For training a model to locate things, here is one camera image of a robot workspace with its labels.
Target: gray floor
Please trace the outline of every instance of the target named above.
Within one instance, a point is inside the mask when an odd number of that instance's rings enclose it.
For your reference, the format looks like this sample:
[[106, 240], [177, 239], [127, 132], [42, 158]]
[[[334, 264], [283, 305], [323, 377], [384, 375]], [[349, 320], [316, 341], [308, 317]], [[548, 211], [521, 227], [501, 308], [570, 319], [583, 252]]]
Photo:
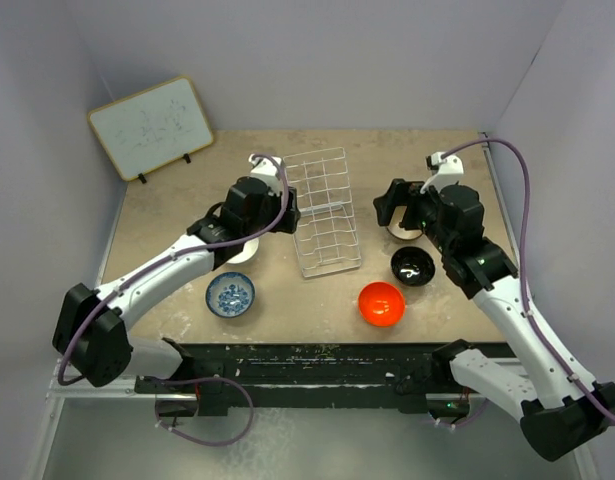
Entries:
[[[45, 480], [88, 479], [528, 479], [574, 480], [572, 458], [548, 463], [518, 425], [490, 406], [454, 433], [422, 415], [387, 410], [261, 409], [227, 448], [200, 447], [154, 428], [153, 400], [68, 400]], [[226, 438], [246, 411], [184, 420], [183, 430]]]

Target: whiteboard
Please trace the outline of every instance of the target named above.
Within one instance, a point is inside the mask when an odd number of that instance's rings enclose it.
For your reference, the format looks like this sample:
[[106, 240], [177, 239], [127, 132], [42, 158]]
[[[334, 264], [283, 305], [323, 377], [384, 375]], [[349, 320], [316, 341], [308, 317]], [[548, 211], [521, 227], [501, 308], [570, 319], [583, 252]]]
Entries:
[[123, 180], [134, 180], [213, 142], [187, 77], [177, 77], [89, 113]]

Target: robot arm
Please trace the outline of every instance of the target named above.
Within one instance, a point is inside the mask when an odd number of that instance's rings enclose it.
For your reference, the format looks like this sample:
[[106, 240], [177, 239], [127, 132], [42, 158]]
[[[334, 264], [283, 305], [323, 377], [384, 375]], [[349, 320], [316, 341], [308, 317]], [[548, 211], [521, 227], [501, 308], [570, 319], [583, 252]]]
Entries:
[[547, 460], [604, 432], [609, 421], [585, 397], [575, 381], [615, 413], [615, 385], [600, 384], [567, 350], [533, 302], [531, 316], [558, 354], [569, 362], [569, 375], [526, 318], [518, 270], [505, 252], [483, 236], [484, 207], [478, 193], [457, 182], [462, 162], [438, 152], [427, 159], [433, 175], [426, 182], [395, 179], [374, 200], [378, 224], [387, 226], [396, 207], [406, 206], [400, 224], [421, 230], [441, 253], [443, 268], [467, 298], [494, 322], [525, 368], [528, 379], [490, 361], [459, 340], [434, 352], [436, 374], [447, 382], [478, 391], [513, 416], [532, 447]]
[[[273, 159], [282, 167], [280, 158]], [[279, 215], [283, 184], [278, 168], [264, 156], [252, 155], [249, 162], [249, 176], [240, 178], [224, 202], [210, 208], [167, 250], [97, 290], [79, 284], [67, 292], [52, 343], [65, 355], [87, 316], [100, 309], [69, 359], [93, 386], [106, 385], [123, 373], [171, 378], [181, 368], [185, 352], [173, 341], [145, 340], [127, 332], [174, 291], [242, 252], [240, 239]], [[288, 188], [287, 208], [271, 232], [294, 233], [299, 218], [295, 189]]]

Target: black bowl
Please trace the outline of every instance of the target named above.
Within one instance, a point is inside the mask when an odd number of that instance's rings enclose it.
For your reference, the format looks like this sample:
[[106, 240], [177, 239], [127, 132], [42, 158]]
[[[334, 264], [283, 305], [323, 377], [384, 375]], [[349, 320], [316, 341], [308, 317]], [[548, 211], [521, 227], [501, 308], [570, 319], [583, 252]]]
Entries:
[[434, 278], [436, 267], [422, 248], [403, 247], [391, 257], [391, 271], [401, 283], [422, 287]]

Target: wooden tabletop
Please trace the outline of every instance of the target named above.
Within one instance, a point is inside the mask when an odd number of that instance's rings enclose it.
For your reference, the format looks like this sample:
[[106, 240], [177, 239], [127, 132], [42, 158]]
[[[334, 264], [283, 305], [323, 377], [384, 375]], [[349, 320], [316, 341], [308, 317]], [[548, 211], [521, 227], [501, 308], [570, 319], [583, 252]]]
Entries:
[[[248, 174], [251, 153], [282, 157], [344, 147], [362, 254], [359, 269], [304, 279], [291, 236], [267, 234], [249, 263], [222, 267], [185, 285], [147, 313], [132, 334], [203, 343], [502, 341], [491, 321], [447, 279], [429, 241], [396, 240], [378, 227], [372, 206], [393, 178], [425, 180], [427, 155], [476, 137], [476, 132], [417, 130], [216, 132], [214, 144], [192, 155], [191, 164], [175, 162], [149, 174], [145, 185], [128, 185], [103, 281], [122, 276], [169, 247], [209, 206], [224, 200], [236, 179]], [[473, 147], [459, 155], [465, 167], [462, 183], [476, 189], [485, 206], [485, 234], [513, 258], [482, 149]], [[397, 284], [389, 261], [405, 244], [432, 255], [436, 276], [424, 287], [400, 287], [407, 309], [396, 326], [370, 326], [358, 313], [358, 293], [373, 281]], [[208, 283], [227, 270], [248, 275], [256, 287], [254, 305], [230, 320], [216, 317], [205, 305]]]

